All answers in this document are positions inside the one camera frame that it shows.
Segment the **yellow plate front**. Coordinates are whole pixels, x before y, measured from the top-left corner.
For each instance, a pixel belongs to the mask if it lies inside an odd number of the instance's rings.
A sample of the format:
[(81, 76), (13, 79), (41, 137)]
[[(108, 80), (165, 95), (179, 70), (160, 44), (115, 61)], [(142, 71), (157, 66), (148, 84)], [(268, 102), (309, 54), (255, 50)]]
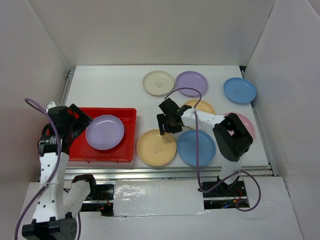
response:
[(136, 150), (139, 158), (152, 167), (162, 167), (173, 160), (177, 151), (175, 139), (158, 129), (145, 132), (137, 141)]

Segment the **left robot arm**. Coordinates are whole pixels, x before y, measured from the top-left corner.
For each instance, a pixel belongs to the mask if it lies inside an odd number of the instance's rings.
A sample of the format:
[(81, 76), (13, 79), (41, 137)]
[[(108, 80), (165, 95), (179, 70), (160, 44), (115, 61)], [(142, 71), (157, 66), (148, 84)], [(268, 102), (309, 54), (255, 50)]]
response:
[(75, 104), (46, 108), (27, 98), (25, 102), (48, 120), (37, 143), (40, 160), (40, 188), (19, 217), (18, 231), (27, 240), (78, 240), (81, 235), (80, 210), (85, 199), (97, 197), (99, 187), (92, 174), (77, 175), (65, 188), (65, 172), (70, 148), (93, 121)]

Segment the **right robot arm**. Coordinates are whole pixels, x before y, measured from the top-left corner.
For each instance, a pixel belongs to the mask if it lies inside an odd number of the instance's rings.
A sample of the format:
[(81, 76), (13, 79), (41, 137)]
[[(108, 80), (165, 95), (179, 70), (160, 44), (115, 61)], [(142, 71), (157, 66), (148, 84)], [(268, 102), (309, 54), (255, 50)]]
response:
[[(195, 106), (178, 106), (172, 99), (167, 98), (160, 103), (162, 113), (156, 116), (159, 132), (175, 134), (183, 127), (195, 128), (195, 160), (199, 190), (209, 193), (216, 188), (223, 196), (229, 196), (235, 190), (235, 184), (242, 172), (241, 157), (247, 153), (253, 143), (253, 138), (235, 113), (216, 115), (200, 111)], [(204, 189), (200, 178), (200, 131), (213, 132), (217, 147), (225, 158), (218, 182), (209, 189)]]

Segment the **blue plate front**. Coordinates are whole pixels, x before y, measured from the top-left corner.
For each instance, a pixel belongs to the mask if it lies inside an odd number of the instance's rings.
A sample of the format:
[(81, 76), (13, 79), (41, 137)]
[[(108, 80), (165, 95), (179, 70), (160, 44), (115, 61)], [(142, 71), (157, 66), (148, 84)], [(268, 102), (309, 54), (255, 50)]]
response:
[[(182, 161), (190, 166), (196, 167), (197, 141), (196, 131), (188, 130), (177, 139), (177, 151)], [(212, 137), (206, 132), (198, 132), (198, 155), (199, 166), (210, 164), (216, 154), (216, 144)]]

